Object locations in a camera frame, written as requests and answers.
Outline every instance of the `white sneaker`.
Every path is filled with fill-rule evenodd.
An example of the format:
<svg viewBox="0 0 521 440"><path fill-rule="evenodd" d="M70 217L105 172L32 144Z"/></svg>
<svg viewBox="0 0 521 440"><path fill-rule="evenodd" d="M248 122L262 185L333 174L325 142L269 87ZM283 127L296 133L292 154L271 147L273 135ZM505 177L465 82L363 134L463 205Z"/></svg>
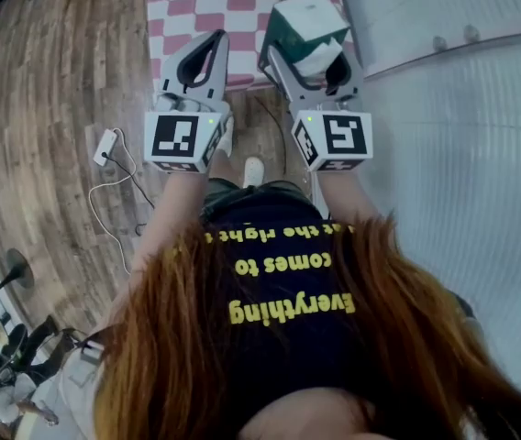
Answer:
<svg viewBox="0 0 521 440"><path fill-rule="evenodd" d="M264 163L257 157L246 158L244 163L244 184L242 188L260 186L264 179Z"/></svg>
<svg viewBox="0 0 521 440"><path fill-rule="evenodd" d="M226 121L226 133L220 138L216 149L224 150L228 157L232 155L232 138L234 137L234 116Z"/></svg>

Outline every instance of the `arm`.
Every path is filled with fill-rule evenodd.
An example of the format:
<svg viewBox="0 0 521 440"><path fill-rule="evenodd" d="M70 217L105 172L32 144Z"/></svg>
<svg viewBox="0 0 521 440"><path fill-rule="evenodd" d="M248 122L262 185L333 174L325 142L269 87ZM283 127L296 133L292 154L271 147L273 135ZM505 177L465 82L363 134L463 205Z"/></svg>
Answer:
<svg viewBox="0 0 521 440"><path fill-rule="evenodd" d="M206 189L206 174L174 172L169 175L162 196L144 229L139 248L132 259L130 283L116 296L105 318L94 332L112 323L112 317L126 303L130 292L139 285L149 256L154 255L162 246L171 245L175 237L197 219L204 204Z"/></svg>
<svg viewBox="0 0 521 440"><path fill-rule="evenodd" d="M334 220L351 224L357 217L368 220L379 216L353 172L319 172L317 178Z"/></svg>
<svg viewBox="0 0 521 440"><path fill-rule="evenodd" d="M5 440L12 439L12 427L7 423L0 422L0 436Z"/></svg>
<svg viewBox="0 0 521 440"><path fill-rule="evenodd" d="M34 402L31 400L23 400L16 403L16 406L20 410L21 413L32 413L37 414L42 417L45 421L58 424L59 418L55 415L55 413L49 409L40 409Z"/></svg>

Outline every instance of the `table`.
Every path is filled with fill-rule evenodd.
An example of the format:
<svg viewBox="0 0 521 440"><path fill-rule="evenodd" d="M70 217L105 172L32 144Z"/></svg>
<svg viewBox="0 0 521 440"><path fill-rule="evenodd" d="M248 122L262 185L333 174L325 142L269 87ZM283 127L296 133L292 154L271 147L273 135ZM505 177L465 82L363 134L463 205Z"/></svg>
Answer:
<svg viewBox="0 0 521 440"><path fill-rule="evenodd" d="M342 11L340 0L331 0ZM161 66L183 45L207 31L230 36L227 90L271 86L258 58L272 7L278 0L148 0L150 65L155 92ZM347 38L352 44L351 35Z"/></svg>

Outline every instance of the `long hair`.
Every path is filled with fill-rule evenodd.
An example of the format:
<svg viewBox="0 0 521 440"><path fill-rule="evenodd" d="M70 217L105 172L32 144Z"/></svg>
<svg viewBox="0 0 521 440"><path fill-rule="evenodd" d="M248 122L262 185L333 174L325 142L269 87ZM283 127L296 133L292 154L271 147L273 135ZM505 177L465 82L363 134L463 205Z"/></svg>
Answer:
<svg viewBox="0 0 521 440"><path fill-rule="evenodd" d="M94 402L99 440L215 437L227 375L226 345L217 340L229 339L218 241L207 243L194 225L151 259L106 342ZM364 410L370 430L460 439L470 424L490 439L521 438L521 392L490 360L454 296L402 255L393 220L357 222L332 247L331 269L354 297L356 344L377 387L365 395L374 405Z"/></svg>

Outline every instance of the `electrical outlet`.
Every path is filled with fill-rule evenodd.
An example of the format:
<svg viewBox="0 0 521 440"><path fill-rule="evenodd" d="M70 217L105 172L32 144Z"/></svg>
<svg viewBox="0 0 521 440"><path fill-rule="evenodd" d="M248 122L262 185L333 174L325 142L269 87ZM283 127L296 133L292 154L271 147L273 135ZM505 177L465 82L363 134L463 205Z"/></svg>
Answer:
<svg viewBox="0 0 521 440"><path fill-rule="evenodd" d="M109 155L112 153L112 149L114 149L114 145L116 144L117 134L113 130L107 128L102 135L102 139L99 141L99 145L95 150L94 161L99 166L105 166L107 163L107 158L102 156L102 153Z"/></svg>

